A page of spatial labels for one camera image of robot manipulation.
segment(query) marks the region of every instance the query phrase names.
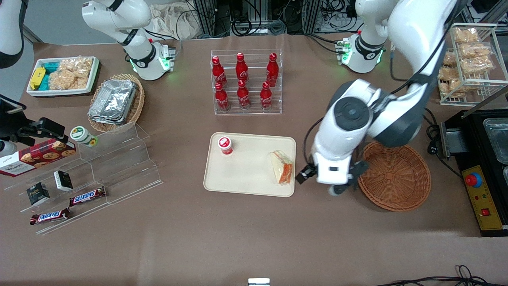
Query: snickers bar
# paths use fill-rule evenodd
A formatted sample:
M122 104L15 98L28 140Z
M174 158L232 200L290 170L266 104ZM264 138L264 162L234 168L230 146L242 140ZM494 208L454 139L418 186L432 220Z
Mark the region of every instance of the snickers bar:
M101 196L105 196L106 195L106 192L104 190L104 187L100 187L98 189L95 189L91 192L88 192L88 193L84 193L82 195L79 195L77 197L72 197L69 199L69 207L72 207L72 206L75 206L77 204L80 204L80 203L84 203L86 201L89 201L93 198L96 198L96 197L101 197Z
M47 221L57 221L62 219L68 219L70 217L71 212L69 208L66 208L61 211L42 214L42 215L33 215L30 219L30 224L35 225Z

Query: red and white cup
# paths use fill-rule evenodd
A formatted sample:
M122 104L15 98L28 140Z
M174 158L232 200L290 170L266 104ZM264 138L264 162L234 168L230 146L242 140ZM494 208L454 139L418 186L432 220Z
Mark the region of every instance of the red and white cup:
M219 138L218 145L224 155L229 155L233 152L233 143L227 136Z

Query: small black box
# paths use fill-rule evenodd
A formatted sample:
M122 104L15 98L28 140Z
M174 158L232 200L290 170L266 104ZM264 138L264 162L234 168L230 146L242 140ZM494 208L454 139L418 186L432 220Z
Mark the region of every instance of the small black box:
M37 183L26 190L32 206L38 206L49 199L49 193L43 183Z
M69 176L68 173L58 170L53 174L55 175L57 189L66 191L66 192L72 191L71 176Z

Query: red emergency stop button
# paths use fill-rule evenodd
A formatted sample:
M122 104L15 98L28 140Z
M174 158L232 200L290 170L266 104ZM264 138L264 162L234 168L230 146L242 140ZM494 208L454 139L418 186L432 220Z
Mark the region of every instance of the red emergency stop button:
M466 176L464 181L466 182L466 185L473 188L479 188L482 185L482 177L480 177L480 174L478 173L470 173Z

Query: wicker basket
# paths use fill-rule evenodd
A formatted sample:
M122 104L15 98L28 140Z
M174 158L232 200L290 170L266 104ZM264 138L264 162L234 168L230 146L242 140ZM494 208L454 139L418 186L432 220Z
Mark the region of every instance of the wicker basket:
M430 171L411 147L387 148L372 142L364 150L369 169L358 179L364 194L379 207L411 211L421 206L430 193Z
M119 80L128 79L128 80L135 82L137 84L135 98L132 101L131 110L129 111L129 115L127 116L126 123L136 122L139 118L139 115L141 115L141 110L143 109L143 104L145 103L145 92L143 90L143 87L141 86L141 83L135 76L132 76L130 74L113 75L109 79L119 79ZM95 99L97 97L97 94L99 93L99 90L101 89L101 87L104 85L105 82L106 81L103 81L101 83L101 85L96 89L95 93L93 94L92 100L90 102L90 107L92 106L93 102L95 101ZM92 125L92 127L95 130L100 131L100 132L111 131L111 130L120 126L120 125L113 125L113 124L98 123L98 122L93 121L90 118L88 118L88 121L90 121L90 124Z

